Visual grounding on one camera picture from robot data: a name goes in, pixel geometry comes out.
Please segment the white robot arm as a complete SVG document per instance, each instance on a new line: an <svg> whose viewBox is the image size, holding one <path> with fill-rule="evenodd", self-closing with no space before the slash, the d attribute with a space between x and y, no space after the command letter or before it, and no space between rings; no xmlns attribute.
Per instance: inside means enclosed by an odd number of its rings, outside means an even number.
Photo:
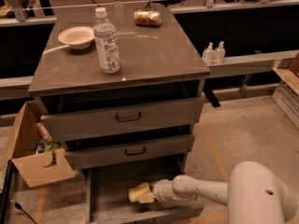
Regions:
<svg viewBox="0 0 299 224"><path fill-rule="evenodd" d="M138 203L187 201L198 197L225 205L229 224L286 224L297 213L292 191L271 170L254 161L239 163L226 182L178 175L142 183L129 191Z"/></svg>

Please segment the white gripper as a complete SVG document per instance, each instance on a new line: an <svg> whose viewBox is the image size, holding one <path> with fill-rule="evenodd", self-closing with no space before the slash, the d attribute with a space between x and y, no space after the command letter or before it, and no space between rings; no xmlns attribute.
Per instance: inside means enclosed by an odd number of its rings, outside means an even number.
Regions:
<svg viewBox="0 0 299 224"><path fill-rule="evenodd" d="M162 179L149 183L152 192L142 193L137 197L139 203L154 203L155 199L159 202L173 202L177 199L177 194L173 190L170 180Z"/></svg>

